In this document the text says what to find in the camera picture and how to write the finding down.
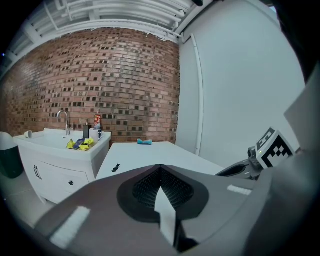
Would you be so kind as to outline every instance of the brick wall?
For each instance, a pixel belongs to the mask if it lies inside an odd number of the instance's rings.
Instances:
[[[65,35],[30,52],[2,79],[0,131],[64,129],[59,110],[82,131],[99,110],[113,142],[175,143],[179,72],[178,45],[153,35],[122,28]]]

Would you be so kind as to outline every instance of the small white cup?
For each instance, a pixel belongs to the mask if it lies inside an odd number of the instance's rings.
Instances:
[[[97,143],[103,136],[104,136],[103,131],[99,132],[98,130],[95,130],[93,128],[89,130],[89,137],[94,140],[94,143]]]
[[[24,136],[28,139],[32,138],[32,131],[31,130],[28,130],[24,133]]]

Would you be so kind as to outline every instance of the trash bin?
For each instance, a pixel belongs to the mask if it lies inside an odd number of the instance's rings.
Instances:
[[[10,178],[18,177],[24,171],[18,145],[14,138],[6,132],[0,131],[0,172]]]

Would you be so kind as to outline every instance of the white sink cabinet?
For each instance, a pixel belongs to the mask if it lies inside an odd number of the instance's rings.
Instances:
[[[109,151],[111,133],[104,136],[88,151],[67,149],[70,139],[76,142],[82,131],[44,129],[13,138],[19,147],[24,170],[30,183],[45,204],[49,200],[60,203],[71,194],[96,180],[100,167]]]

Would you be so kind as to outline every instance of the white table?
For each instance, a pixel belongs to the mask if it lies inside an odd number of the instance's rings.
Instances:
[[[112,172],[117,164],[120,164],[119,169]],[[176,166],[209,175],[216,175],[224,169],[170,142],[154,142],[152,145],[114,143],[96,180],[156,164]]]

